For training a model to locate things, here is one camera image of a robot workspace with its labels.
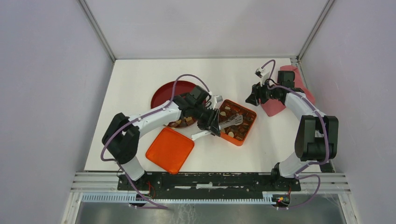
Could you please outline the metal serving tongs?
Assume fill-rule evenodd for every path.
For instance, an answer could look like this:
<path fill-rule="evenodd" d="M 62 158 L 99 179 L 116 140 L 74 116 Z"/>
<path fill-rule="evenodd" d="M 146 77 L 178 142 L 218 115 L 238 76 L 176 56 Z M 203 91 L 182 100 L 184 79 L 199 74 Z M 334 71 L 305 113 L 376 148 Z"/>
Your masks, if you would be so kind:
<path fill-rule="evenodd" d="M 225 129 L 230 126 L 238 126 L 238 125 L 242 124 L 242 122 L 243 122 L 242 115 L 240 115 L 240 114 L 232 115 L 231 118 L 227 119 L 226 121 L 220 122 L 219 130 L 221 131 L 222 129 Z M 199 133 L 193 134 L 191 136 L 191 140 L 196 141 L 197 139 L 207 136 L 207 135 L 210 135 L 210 134 L 214 135 L 212 132 L 207 131 L 207 130 L 201 131 Z"/>

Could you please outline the orange compartment chocolate box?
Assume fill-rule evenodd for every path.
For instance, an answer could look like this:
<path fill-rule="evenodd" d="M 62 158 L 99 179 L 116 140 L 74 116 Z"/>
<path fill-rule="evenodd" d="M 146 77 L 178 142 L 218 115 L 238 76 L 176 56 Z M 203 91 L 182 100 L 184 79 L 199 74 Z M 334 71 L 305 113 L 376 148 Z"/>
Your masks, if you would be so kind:
<path fill-rule="evenodd" d="M 229 106 L 231 109 L 226 110 L 225 109 L 226 106 Z M 231 118 L 232 115 L 235 115 L 235 114 L 240 114 L 243 116 L 242 124 L 240 124 L 238 126 L 230 126 L 225 129 L 222 129 L 221 135 L 220 135 L 220 137 L 223 138 L 224 140 L 226 140 L 236 146 L 242 146 L 244 141 L 246 140 L 247 135 L 249 134 L 255 120 L 256 120 L 257 114 L 254 111 L 252 111 L 246 107 L 243 107 L 240 104 L 233 102 L 229 99 L 226 99 L 223 101 L 219 110 L 220 110 L 220 112 L 226 113 L 226 116 L 219 115 L 219 122 L 226 121 L 227 119 Z M 233 138 L 228 136 L 229 132 L 234 133 Z"/>

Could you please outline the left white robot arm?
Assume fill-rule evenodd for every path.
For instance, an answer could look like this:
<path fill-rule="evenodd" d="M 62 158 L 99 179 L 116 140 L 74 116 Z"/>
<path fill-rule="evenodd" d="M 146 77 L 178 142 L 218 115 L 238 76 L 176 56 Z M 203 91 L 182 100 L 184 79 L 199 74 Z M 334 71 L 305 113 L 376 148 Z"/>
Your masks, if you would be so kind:
<path fill-rule="evenodd" d="M 139 140 L 154 129 L 167 125 L 182 117 L 192 117 L 198 128 L 220 136 L 219 109 L 223 97 L 195 86 L 190 92 L 173 94 L 170 100 L 146 113 L 132 117 L 116 114 L 102 137 L 104 150 L 108 150 L 121 170 L 129 177 L 129 184 L 135 190 L 147 184 L 145 170 L 136 154 Z"/>

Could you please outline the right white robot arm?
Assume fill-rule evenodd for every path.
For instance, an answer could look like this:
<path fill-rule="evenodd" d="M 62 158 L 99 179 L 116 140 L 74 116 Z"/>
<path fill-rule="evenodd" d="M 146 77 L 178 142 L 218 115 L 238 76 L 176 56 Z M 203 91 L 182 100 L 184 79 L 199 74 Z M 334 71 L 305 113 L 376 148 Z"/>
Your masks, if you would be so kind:
<path fill-rule="evenodd" d="M 259 106 L 271 99 L 277 100 L 299 120 L 294 152 L 277 164 L 274 169 L 278 173 L 272 175 L 269 181 L 273 189 L 282 190 L 288 185 L 288 178 L 296 178 L 310 165 L 323 165 L 335 157 L 339 121 L 335 116 L 327 116 L 317 109 L 304 90 L 295 86 L 293 71 L 279 71 L 277 82 L 263 68 L 258 68 L 255 74 L 261 81 L 252 86 L 246 103 Z"/>

